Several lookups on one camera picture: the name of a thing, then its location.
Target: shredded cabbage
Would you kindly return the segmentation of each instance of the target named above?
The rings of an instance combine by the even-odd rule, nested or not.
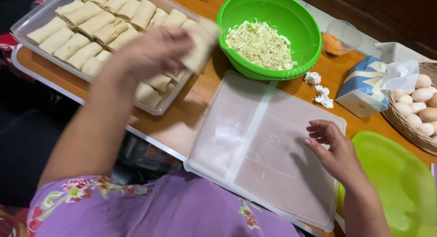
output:
[[[255,23],[245,21],[229,28],[226,43],[244,59],[260,67],[289,70],[297,64],[290,56],[290,41],[278,35],[276,28],[270,28],[266,22],[259,23],[257,18]]]

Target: plastic lid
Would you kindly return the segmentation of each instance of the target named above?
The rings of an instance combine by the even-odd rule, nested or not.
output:
[[[314,119],[346,122],[230,71],[214,96],[184,167],[293,222],[332,231],[337,181],[302,144]]]

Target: hand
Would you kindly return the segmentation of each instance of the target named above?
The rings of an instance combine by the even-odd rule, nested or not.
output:
[[[320,159],[326,171],[346,189],[370,185],[352,141],[341,133],[337,125],[326,120],[314,120],[309,124],[306,130],[313,139],[305,138],[303,143]],[[326,149],[321,144],[330,145],[330,148]]]
[[[159,27],[131,41],[112,60],[122,64],[136,81],[144,81],[166,71],[184,69],[179,59],[193,47],[194,42],[184,29]]]

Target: purple floral shirt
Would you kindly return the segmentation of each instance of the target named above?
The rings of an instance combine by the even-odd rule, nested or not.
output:
[[[184,170],[145,185],[103,176],[46,184],[30,205],[29,237],[298,237],[265,208]]]

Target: white egg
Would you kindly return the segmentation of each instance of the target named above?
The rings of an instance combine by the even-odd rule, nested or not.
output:
[[[435,121],[435,122],[431,122],[431,124],[432,124],[433,127],[434,127],[434,135],[437,135],[437,121]]]
[[[413,114],[417,114],[419,111],[422,111],[423,109],[427,108],[427,105],[424,102],[413,102],[410,105],[411,112]]]
[[[402,95],[404,95],[405,90],[403,89],[395,89],[393,90],[393,98],[395,99],[395,101],[399,100],[399,98],[402,97]]]
[[[431,87],[431,78],[425,74],[419,74],[416,81],[416,88],[429,88]]]
[[[414,101],[425,102],[433,97],[433,92],[427,88],[416,89],[411,97]]]
[[[430,123],[420,124],[419,127],[417,128],[417,130],[426,136],[431,136],[432,134],[434,134],[434,127]]]
[[[408,116],[407,121],[414,128],[418,128],[422,124],[422,120],[416,114],[411,114],[410,116]]]
[[[429,87],[427,89],[431,90],[431,92],[433,92],[433,94],[437,93],[437,88],[434,88],[433,86],[431,86],[431,87]]]
[[[407,104],[395,103],[395,106],[404,117],[408,117],[412,114],[411,107]]]
[[[410,95],[402,95],[401,98],[399,98],[399,100],[397,100],[396,102],[411,105],[412,104],[412,97]]]
[[[406,89],[404,95],[411,95],[414,92],[414,90],[416,89],[410,89],[410,90]]]

